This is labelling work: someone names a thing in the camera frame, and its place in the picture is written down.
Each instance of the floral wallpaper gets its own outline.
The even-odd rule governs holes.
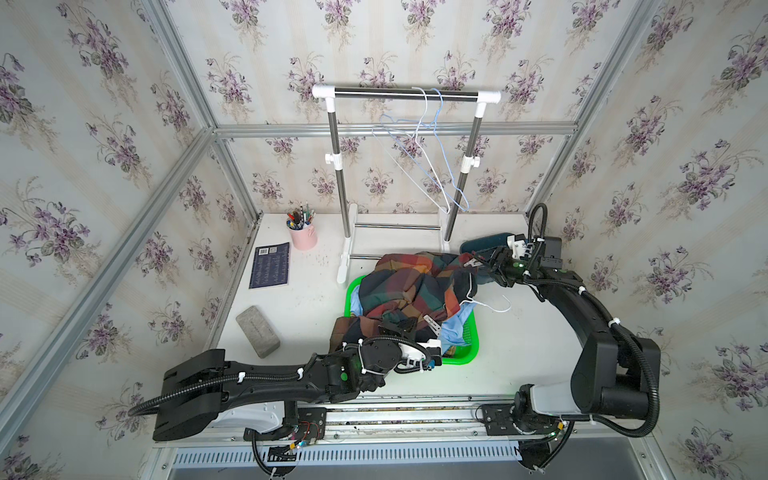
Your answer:
[[[459,162],[467,137],[440,137],[458,182]],[[406,151],[399,148],[402,144]],[[434,136],[419,137],[435,170],[429,168],[419,145],[407,137],[389,135],[342,137],[346,152],[344,180],[348,199],[370,213],[428,213],[437,207],[419,191],[441,201],[441,184],[453,197],[452,180]],[[230,144],[250,186],[253,200],[266,212],[282,213],[298,204],[318,212],[339,211],[333,167],[322,159],[330,152],[327,138],[237,138]],[[551,135],[485,136],[475,146],[480,168],[469,174],[465,195],[471,212],[524,211],[558,147]],[[391,154],[418,185],[400,170]],[[409,154],[419,165],[414,164]]]
[[[766,22],[765,2],[661,2],[548,199],[570,267],[662,349],[678,479],[765,477]]]
[[[6,0],[0,45],[1,398],[200,125],[140,2]],[[126,409],[202,348],[244,221],[207,155],[3,452],[0,478],[136,477],[150,436]]]
[[[573,118],[634,0],[219,0],[167,2],[221,124],[324,123],[314,84],[503,91],[490,121]],[[690,27],[662,14],[648,58]],[[339,118],[413,118],[404,101],[339,99]],[[473,107],[447,106],[443,121]]]

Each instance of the gray sponge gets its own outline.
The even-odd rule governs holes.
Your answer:
[[[269,320],[255,306],[246,309],[236,320],[260,359],[266,358],[280,346],[280,339],[277,338]]]

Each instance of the pink cup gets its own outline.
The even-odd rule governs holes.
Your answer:
[[[302,230],[291,230],[290,239],[293,241],[293,246],[297,250],[309,250],[317,245],[317,235],[315,235],[315,226],[309,225]]]

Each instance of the plaid fabric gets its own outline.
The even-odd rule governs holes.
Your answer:
[[[415,331],[417,341],[436,338],[424,315],[441,323],[458,313],[467,295],[475,295],[477,285],[473,276],[477,267],[464,266],[471,259],[470,253],[385,255],[360,283],[362,316],[351,323],[337,321],[336,338],[341,330],[343,341],[348,343],[379,335],[382,322],[406,332]],[[338,346],[337,342],[331,343],[332,349]]]

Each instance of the table surface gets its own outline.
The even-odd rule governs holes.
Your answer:
[[[327,353],[336,318],[343,315],[346,285],[336,283],[344,233],[340,214],[318,214],[318,242],[308,251],[291,248],[288,284],[249,289],[253,255],[259,246],[290,241],[284,214],[265,214],[237,287],[232,308],[221,333],[218,348],[228,360],[254,365],[297,365],[312,352]],[[358,222],[436,225],[436,214],[361,214]],[[456,219],[450,247],[458,253],[466,240],[493,233],[527,231],[522,214],[463,214]],[[440,251],[439,232],[358,228],[353,252],[383,255]],[[349,279],[372,271],[375,260],[352,260]],[[581,354],[581,345],[565,318],[549,302],[540,303],[529,288],[503,288],[496,283],[478,287],[475,298],[503,310],[495,313],[475,307],[480,350],[463,366],[440,366],[431,372],[397,375],[390,373],[386,385],[362,398],[383,396],[510,396],[525,383],[547,384],[569,379]],[[235,318],[256,305],[280,338],[280,347],[260,359]]]

